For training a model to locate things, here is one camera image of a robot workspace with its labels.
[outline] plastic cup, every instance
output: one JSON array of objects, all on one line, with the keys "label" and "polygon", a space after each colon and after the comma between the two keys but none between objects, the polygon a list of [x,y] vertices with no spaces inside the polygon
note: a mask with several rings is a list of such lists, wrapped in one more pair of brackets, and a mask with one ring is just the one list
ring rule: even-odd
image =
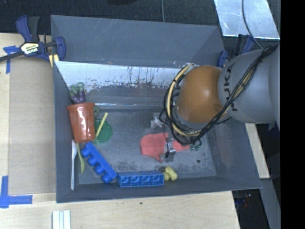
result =
[{"label": "plastic cup", "polygon": [[74,140],[85,143],[95,139],[94,114],[95,103],[72,104],[67,106]]}]

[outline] blue tape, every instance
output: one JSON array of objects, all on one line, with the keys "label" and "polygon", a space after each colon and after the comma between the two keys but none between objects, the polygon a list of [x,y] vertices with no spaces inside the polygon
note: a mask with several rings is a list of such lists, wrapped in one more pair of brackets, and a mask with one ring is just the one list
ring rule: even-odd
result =
[{"label": "blue tape", "polygon": [[[9,46],[9,47],[4,47],[3,50],[7,53],[7,54],[11,54],[11,53],[14,53],[14,52],[20,52],[20,48],[19,47],[16,47],[15,45],[14,46]],[[6,74],[10,73],[10,59],[8,59],[6,61]]]},{"label": "blue tape", "polygon": [[8,195],[8,181],[9,177],[2,177],[1,194],[0,194],[0,208],[8,208],[9,205],[16,204],[32,204],[33,195]]}]

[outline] blue lego brick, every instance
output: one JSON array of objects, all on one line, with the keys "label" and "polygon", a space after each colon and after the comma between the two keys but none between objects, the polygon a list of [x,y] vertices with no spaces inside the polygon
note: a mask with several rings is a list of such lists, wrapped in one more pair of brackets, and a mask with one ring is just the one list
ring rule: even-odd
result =
[{"label": "blue lego brick", "polygon": [[96,174],[102,175],[104,173],[101,177],[104,183],[109,183],[118,176],[91,142],[88,142],[85,148],[81,150],[81,155],[84,158],[88,158],[87,162],[90,166],[94,167]]},{"label": "blue lego brick", "polygon": [[160,171],[118,172],[120,187],[148,187],[164,185],[164,175]]}]

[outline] gray panel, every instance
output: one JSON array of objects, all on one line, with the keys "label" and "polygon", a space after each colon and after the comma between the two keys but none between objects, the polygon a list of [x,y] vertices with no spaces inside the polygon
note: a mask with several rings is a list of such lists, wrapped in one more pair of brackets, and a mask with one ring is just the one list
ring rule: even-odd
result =
[{"label": "gray panel", "polygon": [[[218,30],[216,26],[72,16],[53,15],[51,19],[52,36],[64,37],[65,61],[70,62],[184,65]],[[202,56],[208,49],[205,45]]]}]

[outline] bin floor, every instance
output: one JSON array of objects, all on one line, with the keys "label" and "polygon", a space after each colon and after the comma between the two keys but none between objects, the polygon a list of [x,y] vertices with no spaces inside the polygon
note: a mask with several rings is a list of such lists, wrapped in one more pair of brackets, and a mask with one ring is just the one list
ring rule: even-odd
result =
[{"label": "bin floor", "polygon": [[[162,127],[151,129],[150,121],[153,120],[153,113],[159,113],[162,110],[164,89],[145,90],[150,92],[145,99],[145,106],[130,104],[137,98],[134,92],[131,94],[132,89],[105,90],[103,94],[99,94],[99,91],[90,92],[87,100],[103,99],[105,103],[109,103],[113,102],[113,99],[118,99],[118,95],[124,94],[120,98],[121,102],[119,104],[100,106],[102,109],[101,117],[105,112],[108,113],[107,122],[112,127],[112,136],[105,143],[94,144],[116,172],[164,171],[166,166],[171,166],[177,172],[179,178],[216,175],[210,146],[205,137],[202,138],[203,144],[198,151],[187,149],[177,152],[174,155],[173,162],[160,162],[152,157],[141,155],[140,139],[147,134],[163,133]],[[79,184],[101,182],[101,176],[95,174],[93,168],[86,163],[84,173],[79,174]]]}]

